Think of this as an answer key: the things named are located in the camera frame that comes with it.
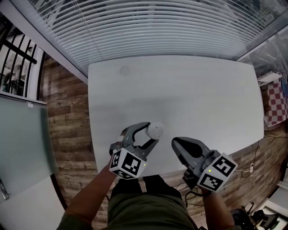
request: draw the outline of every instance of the person's leg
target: person's leg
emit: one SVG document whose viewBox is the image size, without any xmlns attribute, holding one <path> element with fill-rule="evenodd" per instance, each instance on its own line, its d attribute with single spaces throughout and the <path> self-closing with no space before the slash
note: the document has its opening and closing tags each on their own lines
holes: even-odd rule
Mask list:
<svg viewBox="0 0 288 230">
<path fill-rule="evenodd" d="M 182 199 L 181 194 L 175 188 L 170 187 L 159 175 L 143 177 L 147 193 L 171 195 Z"/>
<path fill-rule="evenodd" d="M 120 179 L 116 186 L 113 188 L 110 198 L 121 193 L 141 194 L 142 190 L 140 184 L 138 183 L 138 179 Z"/>
</svg>

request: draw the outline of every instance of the electrical wire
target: electrical wire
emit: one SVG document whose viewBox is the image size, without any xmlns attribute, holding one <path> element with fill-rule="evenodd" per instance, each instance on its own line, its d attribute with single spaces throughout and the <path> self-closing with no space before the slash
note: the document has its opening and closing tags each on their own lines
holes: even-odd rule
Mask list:
<svg viewBox="0 0 288 230">
<path fill-rule="evenodd" d="M 196 195 L 196 196 L 209 196 L 210 195 L 210 193 L 208 193 L 208 194 L 202 194 L 202 193 L 198 193 L 198 190 L 197 190 L 197 193 L 196 192 L 193 192 L 193 191 L 189 191 L 188 193 L 192 193 L 192 194 L 194 194 L 194 195 Z"/>
<path fill-rule="evenodd" d="M 194 205 L 194 206 L 203 206 L 204 204 L 193 204 L 193 203 L 188 203 L 188 200 L 189 199 L 193 199 L 193 198 L 195 198 L 197 195 L 195 195 L 194 197 L 190 197 L 190 198 L 187 198 L 187 195 L 188 194 L 190 194 L 190 193 L 192 193 L 192 194 L 198 194 L 198 188 L 196 187 L 196 189 L 197 189 L 197 193 L 194 193 L 194 192 L 192 192 L 192 191 L 189 191 L 188 193 L 186 193 L 186 195 L 185 195 L 185 205 L 186 205 L 186 208 L 188 208 L 188 204 L 191 204 L 191 205 Z"/>
<path fill-rule="evenodd" d="M 176 190 L 179 191 L 178 189 L 179 189 L 182 185 L 187 185 L 187 184 L 186 184 L 186 183 L 180 184 Z"/>
<path fill-rule="evenodd" d="M 257 151 L 258 151 L 258 148 L 259 148 L 259 143 L 260 143 L 260 141 L 258 141 L 258 144 L 257 144 L 257 148 L 256 148 L 256 151 L 255 151 L 255 153 L 254 153 L 254 160 L 253 160 L 253 168 L 255 167 L 255 163 L 256 163 L 256 153 L 257 153 Z M 246 167 L 246 168 L 244 168 L 244 169 L 239 169 L 239 170 L 236 170 L 236 171 L 241 171 L 241 177 L 242 178 L 247 178 L 248 176 L 250 176 L 251 175 L 251 171 L 250 170 L 248 170 L 248 171 L 246 171 L 246 169 L 250 169 L 250 167 Z M 250 175 L 248 175 L 248 176 L 243 176 L 243 172 L 245 172 L 245 173 L 250 173 Z"/>
<path fill-rule="evenodd" d="M 193 204 L 193 203 L 188 203 L 188 204 L 191 204 L 191 205 L 194 205 L 194 206 L 204 206 L 204 204 Z"/>
<path fill-rule="evenodd" d="M 250 173 L 250 175 L 251 175 L 252 177 L 255 177 L 255 176 L 257 176 L 258 174 L 260 174 L 260 173 L 262 172 L 262 170 L 265 168 L 265 162 L 268 161 L 268 160 L 269 160 L 272 156 L 274 156 L 277 152 L 278 152 L 278 150 L 275 151 L 270 157 L 268 157 L 268 158 L 264 161 L 264 164 L 263 164 L 262 169 L 261 169 L 256 175 L 252 175 L 252 173 Z"/>
<path fill-rule="evenodd" d="M 184 190 L 184 189 L 187 189 L 187 188 L 189 188 L 189 187 L 187 186 L 187 187 L 185 187 L 185 188 L 183 188 L 183 189 L 180 189 L 180 190 L 177 190 L 177 191 L 180 192 L 180 191 L 182 191 L 182 190 Z"/>
</svg>

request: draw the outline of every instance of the white table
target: white table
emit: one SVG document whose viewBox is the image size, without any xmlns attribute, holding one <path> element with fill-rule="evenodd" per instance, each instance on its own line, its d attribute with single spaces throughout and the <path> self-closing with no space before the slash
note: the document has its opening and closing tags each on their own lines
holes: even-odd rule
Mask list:
<svg viewBox="0 0 288 230">
<path fill-rule="evenodd" d="M 196 138 L 228 155 L 263 138 L 261 93 L 248 64 L 192 56 L 129 57 L 91 64 L 88 81 L 99 171 L 109 161 L 110 144 L 138 122 L 165 126 L 142 176 L 185 168 L 172 150 L 174 137 Z M 147 139 L 136 135 L 136 144 Z"/>
</svg>

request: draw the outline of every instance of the metal bar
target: metal bar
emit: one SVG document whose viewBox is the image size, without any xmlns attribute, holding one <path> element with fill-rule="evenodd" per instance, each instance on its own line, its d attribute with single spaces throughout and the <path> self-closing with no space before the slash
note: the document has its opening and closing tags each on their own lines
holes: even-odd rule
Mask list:
<svg viewBox="0 0 288 230">
<path fill-rule="evenodd" d="M 21 41 L 19 43 L 19 46 L 18 46 L 19 50 L 21 48 L 21 45 L 22 45 L 22 42 L 23 42 L 24 38 L 25 38 L 25 34 L 22 35 Z M 15 62 L 16 62 L 17 56 L 18 56 L 18 52 L 16 52 L 16 54 L 15 54 L 15 57 L 14 57 L 14 60 L 13 60 L 13 64 L 12 64 L 12 67 L 11 67 L 11 72 L 10 72 L 10 77 L 9 77 L 9 82 L 8 82 L 8 92 L 10 92 L 11 80 L 12 80 L 13 70 L 14 70 L 14 67 L 15 67 Z"/>
<path fill-rule="evenodd" d="M 25 53 L 27 54 L 29 46 L 31 43 L 31 39 L 28 42 L 28 45 L 26 47 Z M 23 70 L 23 66 L 24 66 L 24 62 L 25 62 L 25 57 L 23 57 L 22 63 L 21 63 L 21 68 L 20 68 L 20 72 L 19 72 L 19 77 L 18 77 L 18 84 L 17 84 L 17 90 L 16 90 L 16 94 L 18 95 L 19 93 L 19 84 L 20 84 L 20 79 L 21 79 L 21 74 L 22 74 L 22 70 Z"/>
<path fill-rule="evenodd" d="M 24 51 L 19 50 L 17 46 L 11 44 L 9 41 L 4 41 L 4 45 L 10 48 L 11 50 L 13 50 L 14 52 L 18 53 L 19 55 L 21 55 L 22 57 L 26 58 L 28 61 L 32 62 L 33 64 L 37 63 L 36 59 L 34 59 L 28 54 L 25 54 Z"/>
<path fill-rule="evenodd" d="M 3 33 L 2 37 L 0 38 L 0 51 L 2 49 L 3 43 L 6 40 L 11 28 L 12 28 L 13 24 L 11 22 L 7 22 L 7 25 L 5 26 L 5 32 Z"/>
<path fill-rule="evenodd" d="M 14 35 L 14 37 L 13 37 L 13 39 L 12 39 L 12 44 L 13 44 L 13 42 L 15 41 L 16 36 L 17 36 L 17 34 Z M 6 65 L 6 62 L 7 62 L 9 53 L 10 53 L 10 48 L 8 47 L 8 51 L 7 51 L 5 60 L 4 60 L 4 62 L 3 62 L 2 71 L 1 71 L 1 75 L 0 75 L 0 85 L 2 84 L 2 77 L 3 77 L 3 73 L 4 73 L 4 69 L 5 69 L 5 65 Z"/>
<path fill-rule="evenodd" d="M 36 50 L 36 44 L 34 45 L 34 49 L 33 49 L 33 51 L 32 51 L 31 57 L 34 56 L 35 50 Z M 32 62 L 29 63 L 29 67 L 28 67 L 28 71 L 27 71 L 27 76 L 26 76 L 26 80 L 25 80 L 25 81 L 26 81 L 25 97 L 27 97 L 27 89 L 28 89 L 28 81 L 29 81 L 29 75 L 30 75 L 31 65 L 32 65 Z"/>
<path fill-rule="evenodd" d="M 42 76 L 42 69 L 43 69 L 43 64 L 45 61 L 45 56 L 46 56 L 46 53 L 43 52 L 43 56 L 42 56 L 41 64 L 40 64 L 40 69 L 39 69 L 39 75 L 38 75 L 36 100 L 40 99 L 41 76 Z"/>
</svg>

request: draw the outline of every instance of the door handle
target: door handle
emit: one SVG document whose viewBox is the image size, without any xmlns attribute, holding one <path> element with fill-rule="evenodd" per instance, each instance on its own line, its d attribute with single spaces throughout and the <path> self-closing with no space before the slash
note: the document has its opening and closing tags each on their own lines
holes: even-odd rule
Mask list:
<svg viewBox="0 0 288 230">
<path fill-rule="evenodd" d="M 0 178 L 0 190 L 1 190 L 1 193 L 4 197 L 4 199 L 9 199 L 9 194 L 8 194 L 7 190 L 5 189 L 5 186 L 4 186 L 1 178 Z"/>
</svg>

